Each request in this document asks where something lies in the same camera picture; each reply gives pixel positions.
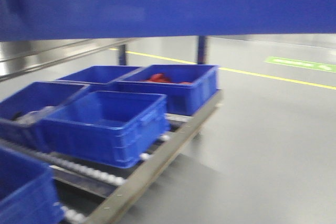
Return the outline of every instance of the metal post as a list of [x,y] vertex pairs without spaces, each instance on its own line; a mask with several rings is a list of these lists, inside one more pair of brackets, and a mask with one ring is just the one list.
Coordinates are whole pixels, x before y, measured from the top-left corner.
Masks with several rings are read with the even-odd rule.
[[199,36],[197,45],[197,64],[206,64],[207,37]]
[[118,47],[118,58],[119,65],[126,66],[127,65],[127,56],[126,56],[126,45],[120,45]]

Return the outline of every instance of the plastic crate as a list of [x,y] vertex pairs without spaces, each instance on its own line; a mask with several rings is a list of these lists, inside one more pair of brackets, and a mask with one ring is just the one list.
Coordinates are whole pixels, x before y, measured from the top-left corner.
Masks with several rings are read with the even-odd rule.
[[91,91],[117,91],[116,81],[140,69],[133,66],[92,66],[79,72],[57,79],[91,85]]
[[[216,92],[217,69],[215,65],[151,65],[122,79],[118,86],[124,92],[166,94],[168,113],[192,115]],[[175,83],[143,81],[156,73],[164,73]]]
[[0,137],[48,152],[39,130],[40,119],[57,106],[88,92],[89,86],[83,84],[34,82],[28,85],[0,102]]
[[0,224],[56,224],[63,216],[49,166],[0,147]]
[[49,146],[82,159],[128,168],[165,131],[166,96],[93,92],[42,120]]

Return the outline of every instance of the epoxy floor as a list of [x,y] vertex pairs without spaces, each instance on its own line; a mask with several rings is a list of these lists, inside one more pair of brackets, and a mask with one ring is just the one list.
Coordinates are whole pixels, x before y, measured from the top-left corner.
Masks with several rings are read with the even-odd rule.
[[[218,76],[223,105],[119,223],[336,223],[336,74],[264,62],[336,65],[336,47],[223,38],[208,46],[208,63],[230,69]],[[195,61],[195,48],[195,37],[143,38],[128,45],[129,64]],[[103,64],[116,65],[116,51],[4,81],[0,99]]]

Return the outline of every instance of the roller conveyor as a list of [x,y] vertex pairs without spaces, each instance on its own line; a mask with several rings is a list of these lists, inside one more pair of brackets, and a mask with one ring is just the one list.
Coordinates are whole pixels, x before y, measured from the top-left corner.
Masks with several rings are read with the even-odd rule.
[[177,157],[184,144],[200,131],[221,99],[222,92],[219,90],[193,116],[167,114],[171,130],[141,154],[142,161],[129,169],[59,153],[41,153],[5,140],[0,140],[0,143],[50,164],[58,196],[64,205],[65,219],[62,223],[114,223]]

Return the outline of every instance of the blue shelf panel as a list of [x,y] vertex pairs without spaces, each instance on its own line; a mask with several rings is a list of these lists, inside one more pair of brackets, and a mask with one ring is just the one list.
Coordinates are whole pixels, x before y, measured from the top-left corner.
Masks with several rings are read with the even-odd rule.
[[336,33],[336,0],[0,0],[0,41]]

